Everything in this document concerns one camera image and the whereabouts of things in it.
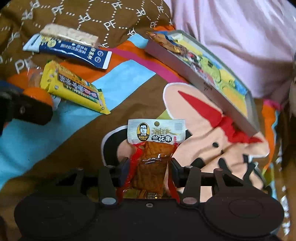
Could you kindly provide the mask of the small orange mandarin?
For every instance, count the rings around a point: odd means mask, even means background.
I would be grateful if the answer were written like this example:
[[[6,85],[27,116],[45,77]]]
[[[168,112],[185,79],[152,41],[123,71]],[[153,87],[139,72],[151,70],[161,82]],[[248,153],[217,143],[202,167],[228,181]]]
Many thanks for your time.
[[[51,106],[52,108],[54,107],[53,99],[50,94],[39,87],[28,87],[23,91],[23,94],[40,102],[43,102]]]

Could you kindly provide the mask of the red spicy snack packet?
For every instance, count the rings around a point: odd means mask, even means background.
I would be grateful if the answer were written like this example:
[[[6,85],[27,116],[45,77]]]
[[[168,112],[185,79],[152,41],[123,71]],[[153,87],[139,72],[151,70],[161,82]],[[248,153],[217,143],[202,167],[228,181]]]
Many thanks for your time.
[[[182,119],[130,119],[127,141],[135,148],[127,177],[116,190],[119,199],[161,199],[165,191],[168,163],[185,141],[186,121]]]

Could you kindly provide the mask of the clear wrapped candy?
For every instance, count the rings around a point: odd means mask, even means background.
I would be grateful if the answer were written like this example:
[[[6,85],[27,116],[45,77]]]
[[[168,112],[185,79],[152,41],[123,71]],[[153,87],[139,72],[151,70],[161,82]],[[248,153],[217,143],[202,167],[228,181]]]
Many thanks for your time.
[[[40,87],[43,69],[40,67],[33,67],[27,71],[28,87]]]

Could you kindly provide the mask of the yellow green cracker packet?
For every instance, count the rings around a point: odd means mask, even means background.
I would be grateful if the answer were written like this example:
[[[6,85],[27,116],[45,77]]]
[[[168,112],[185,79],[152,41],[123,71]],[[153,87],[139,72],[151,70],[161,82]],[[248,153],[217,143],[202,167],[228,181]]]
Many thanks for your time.
[[[52,95],[98,113],[110,114],[101,89],[96,88],[54,60],[44,66],[40,87]]]

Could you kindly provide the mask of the colourful cartoon bed sheet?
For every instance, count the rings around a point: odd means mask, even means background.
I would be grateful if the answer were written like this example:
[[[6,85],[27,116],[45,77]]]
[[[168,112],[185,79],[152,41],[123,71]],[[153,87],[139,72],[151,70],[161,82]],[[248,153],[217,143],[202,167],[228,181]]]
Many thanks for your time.
[[[197,161],[212,171],[219,162],[256,187],[270,189],[283,205],[279,236],[290,234],[287,191],[281,173],[281,135],[287,133],[287,112],[278,103],[256,98],[258,144],[231,143],[229,135],[211,126],[204,111],[218,109],[199,89],[144,51],[147,40],[133,35],[113,49],[107,70],[71,62],[62,65],[101,88],[109,115],[62,100],[44,125],[11,121],[1,136],[1,240],[18,240],[13,218],[17,203],[50,179],[78,168],[94,170],[130,154],[125,126],[130,118],[183,118],[187,140],[178,157]]]

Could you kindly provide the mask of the navy white powder stick sachet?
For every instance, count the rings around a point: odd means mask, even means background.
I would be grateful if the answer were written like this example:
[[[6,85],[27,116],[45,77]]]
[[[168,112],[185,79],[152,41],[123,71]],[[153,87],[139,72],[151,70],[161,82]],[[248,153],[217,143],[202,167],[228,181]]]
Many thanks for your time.
[[[24,44],[23,51],[62,56],[104,70],[108,68],[112,56],[111,51],[71,43],[41,34],[33,35]]]

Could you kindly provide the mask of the beige cereal bar packet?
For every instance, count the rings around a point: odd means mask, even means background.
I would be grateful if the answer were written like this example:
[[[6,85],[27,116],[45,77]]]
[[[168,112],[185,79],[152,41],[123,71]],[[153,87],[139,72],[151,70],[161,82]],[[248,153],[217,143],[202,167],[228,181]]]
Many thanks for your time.
[[[40,34],[89,47],[96,48],[100,45],[99,37],[96,35],[53,23],[45,25]]]

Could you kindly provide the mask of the grey box with cartoon picture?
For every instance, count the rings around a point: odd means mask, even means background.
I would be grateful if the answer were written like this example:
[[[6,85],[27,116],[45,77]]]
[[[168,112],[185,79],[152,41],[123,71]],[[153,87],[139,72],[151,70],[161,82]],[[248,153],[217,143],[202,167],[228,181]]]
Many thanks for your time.
[[[188,53],[172,53],[149,38],[145,51],[194,85],[247,135],[259,132],[258,115],[250,90],[237,75],[198,40],[181,30],[163,32]]]

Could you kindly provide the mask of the brown PF patterned pillow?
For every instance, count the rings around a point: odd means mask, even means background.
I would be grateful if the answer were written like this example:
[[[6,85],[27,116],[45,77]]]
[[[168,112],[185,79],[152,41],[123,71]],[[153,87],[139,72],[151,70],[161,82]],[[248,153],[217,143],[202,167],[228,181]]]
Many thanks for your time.
[[[30,61],[43,66],[52,59],[22,50],[48,24],[96,35],[104,48],[134,34],[174,28],[164,1],[1,1],[1,79],[20,74]]]

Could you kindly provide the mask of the pink hanging cloth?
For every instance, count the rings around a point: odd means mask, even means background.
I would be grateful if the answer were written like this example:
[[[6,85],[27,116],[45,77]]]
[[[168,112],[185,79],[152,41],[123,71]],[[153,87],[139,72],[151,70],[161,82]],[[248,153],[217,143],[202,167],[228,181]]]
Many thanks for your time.
[[[288,98],[295,53],[289,1],[167,1],[175,27],[218,56],[255,98]]]

